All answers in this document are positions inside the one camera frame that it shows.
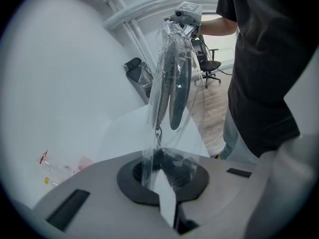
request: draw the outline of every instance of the black t-shirt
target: black t-shirt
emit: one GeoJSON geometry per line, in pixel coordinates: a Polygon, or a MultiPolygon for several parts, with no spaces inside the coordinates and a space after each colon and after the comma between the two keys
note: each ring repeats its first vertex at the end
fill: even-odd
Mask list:
{"type": "Polygon", "coordinates": [[[299,135],[283,98],[318,44],[317,8],[315,0],[218,0],[216,13],[239,27],[229,109],[257,157],[299,135]]]}

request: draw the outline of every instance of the person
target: person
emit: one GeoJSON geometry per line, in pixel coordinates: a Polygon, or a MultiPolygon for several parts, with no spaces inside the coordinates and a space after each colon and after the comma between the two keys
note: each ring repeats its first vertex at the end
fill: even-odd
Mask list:
{"type": "Polygon", "coordinates": [[[224,123],[226,145],[215,158],[257,163],[263,153],[300,134],[284,96],[318,45],[318,30],[310,24],[314,1],[218,0],[221,18],[202,22],[204,35],[239,29],[224,123]]]}

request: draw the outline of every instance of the white pipe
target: white pipe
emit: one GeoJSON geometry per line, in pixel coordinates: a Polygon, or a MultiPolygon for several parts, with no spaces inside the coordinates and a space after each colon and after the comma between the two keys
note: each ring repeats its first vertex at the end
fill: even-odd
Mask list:
{"type": "MultiPolygon", "coordinates": [[[[127,6],[126,6],[126,4],[125,4],[125,2],[124,2],[123,0],[116,0],[116,1],[119,3],[119,5],[120,5],[123,9],[126,9],[126,8],[127,8],[127,6]]],[[[143,47],[144,47],[144,48],[142,48],[141,51],[143,51],[143,52],[146,54],[146,56],[148,57],[148,59],[146,59],[146,61],[149,62],[149,66],[150,66],[151,70],[152,70],[153,72],[155,72],[156,61],[155,61],[154,56],[152,55],[152,53],[151,53],[151,51],[150,51],[150,47],[149,47],[147,41],[145,40],[145,37],[144,37],[144,35],[143,35],[143,33],[142,33],[142,31],[141,31],[141,29],[140,29],[138,23],[136,22],[136,20],[132,18],[131,21],[132,21],[132,25],[133,25],[133,27],[135,28],[135,30],[136,30],[136,32],[137,32],[137,34],[138,34],[138,37],[140,38],[140,41],[141,41],[141,43],[142,43],[142,45],[143,45],[143,47]]]]}
{"type": "MultiPolygon", "coordinates": [[[[102,1],[105,2],[105,3],[107,3],[107,4],[110,6],[111,10],[112,10],[114,13],[116,13],[117,11],[119,11],[119,10],[117,9],[117,7],[115,6],[115,4],[112,2],[112,0],[102,0],[102,1]]],[[[125,32],[128,34],[128,37],[129,37],[129,39],[131,40],[131,42],[133,43],[133,45],[135,45],[135,47],[137,48],[137,50],[140,52],[142,58],[143,58],[144,60],[146,60],[146,55],[145,55],[145,53],[144,53],[144,51],[143,51],[143,49],[142,49],[142,47],[141,47],[141,45],[140,45],[140,43],[139,43],[138,38],[136,37],[136,35],[135,35],[134,32],[132,31],[131,27],[130,27],[126,22],[124,22],[124,23],[123,23],[123,28],[124,28],[125,32]]]]}
{"type": "MultiPolygon", "coordinates": [[[[104,22],[103,26],[106,29],[112,30],[116,28],[119,24],[123,23],[124,21],[129,21],[133,18],[136,18],[142,15],[145,12],[148,12],[155,8],[167,6],[170,3],[176,3],[178,1],[179,0],[142,0],[114,14],[113,16],[111,16],[109,19],[107,19],[104,22]]],[[[215,2],[215,4],[217,5],[218,0],[210,0],[210,1],[215,2]]]]}

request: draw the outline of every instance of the black cable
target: black cable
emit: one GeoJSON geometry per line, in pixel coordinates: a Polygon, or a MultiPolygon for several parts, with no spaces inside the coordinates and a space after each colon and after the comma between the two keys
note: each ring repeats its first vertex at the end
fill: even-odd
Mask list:
{"type": "Polygon", "coordinates": [[[219,72],[221,72],[221,73],[223,73],[223,74],[226,74],[226,75],[230,75],[230,76],[231,76],[232,74],[225,73],[224,71],[218,69],[218,68],[214,65],[214,63],[213,63],[213,57],[212,57],[212,55],[210,54],[210,50],[209,50],[209,48],[207,47],[206,43],[202,40],[202,38],[200,38],[200,36],[198,36],[198,39],[205,45],[206,52],[207,52],[207,54],[209,54],[209,59],[210,59],[210,63],[212,64],[212,66],[213,66],[217,71],[219,71],[219,72]]]}

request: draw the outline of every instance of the gray pants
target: gray pants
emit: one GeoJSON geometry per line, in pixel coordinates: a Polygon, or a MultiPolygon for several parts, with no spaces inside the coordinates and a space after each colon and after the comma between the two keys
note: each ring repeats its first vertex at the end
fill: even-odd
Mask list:
{"type": "Polygon", "coordinates": [[[238,132],[235,122],[230,114],[229,108],[227,108],[226,112],[223,136],[226,145],[219,154],[221,159],[257,164],[258,157],[251,153],[244,143],[244,140],[240,136],[240,133],[238,132]]]}

